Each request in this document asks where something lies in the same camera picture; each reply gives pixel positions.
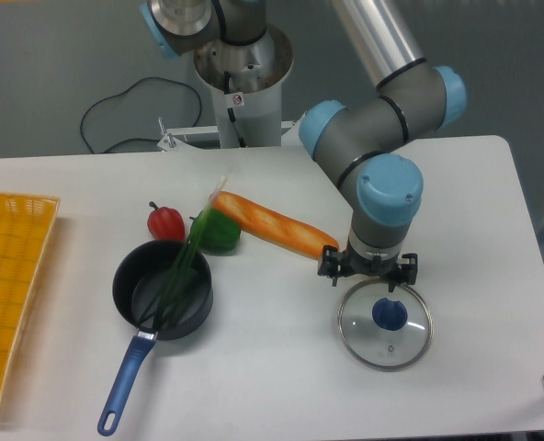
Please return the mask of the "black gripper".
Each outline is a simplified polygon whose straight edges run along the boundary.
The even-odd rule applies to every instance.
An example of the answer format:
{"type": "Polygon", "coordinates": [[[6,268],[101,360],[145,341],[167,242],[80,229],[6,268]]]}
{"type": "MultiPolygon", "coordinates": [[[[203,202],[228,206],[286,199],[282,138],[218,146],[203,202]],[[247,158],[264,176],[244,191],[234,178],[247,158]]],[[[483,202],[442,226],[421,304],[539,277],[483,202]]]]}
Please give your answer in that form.
{"type": "Polygon", "coordinates": [[[418,254],[402,255],[403,262],[397,262],[398,255],[386,258],[381,255],[370,257],[358,254],[348,246],[343,252],[332,245],[325,245],[317,268],[317,275],[331,280],[336,286],[340,277],[364,275],[386,278],[388,291],[393,292],[400,285],[413,286],[418,275],[418,254]]]}

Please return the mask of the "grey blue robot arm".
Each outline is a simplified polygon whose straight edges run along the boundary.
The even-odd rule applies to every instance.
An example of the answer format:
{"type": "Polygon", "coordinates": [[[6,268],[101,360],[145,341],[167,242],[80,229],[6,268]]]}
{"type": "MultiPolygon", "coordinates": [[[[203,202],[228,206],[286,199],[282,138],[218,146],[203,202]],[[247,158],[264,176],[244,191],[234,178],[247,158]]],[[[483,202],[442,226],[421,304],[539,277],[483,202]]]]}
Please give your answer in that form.
{"type": "MultiPolygon", "coordinates": [[[[324,101],[300,120],[299,137],[353,210],[345,249],[314,254],[320,275],[376,276],[412,285],[415,254],[402,242],[418,211],[423,178],[395,151],[459,118],[466,87],[447,66],[431,66],[398,9],[387,1],[336,1],[377,95],[358,110],[324,101]]],[[[210,88],[223,148],[280,143],[281,86],[293,64],[287,36],[262,1],[146,1],[143,19],[162,54],[191,53],[210,88]]]]}

